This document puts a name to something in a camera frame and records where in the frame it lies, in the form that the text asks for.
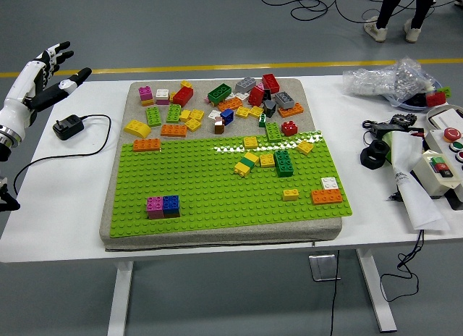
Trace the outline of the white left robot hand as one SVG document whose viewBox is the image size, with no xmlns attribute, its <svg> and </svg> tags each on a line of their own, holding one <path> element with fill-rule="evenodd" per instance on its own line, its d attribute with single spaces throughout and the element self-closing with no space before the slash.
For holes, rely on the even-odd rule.
<svg viewBox="0 0 463 336">
<path fill-rule="evenodd" d="M 68 97 L 87 80 L 92 69 L 86 67 L 69 78 L 47 86 L 60 64 L 73 56 L 70 42 L 56 44 L 29 61 L 10 88 L 1 109 L 1 134 L 19 144 L 32 116 Z"/>
</svg>

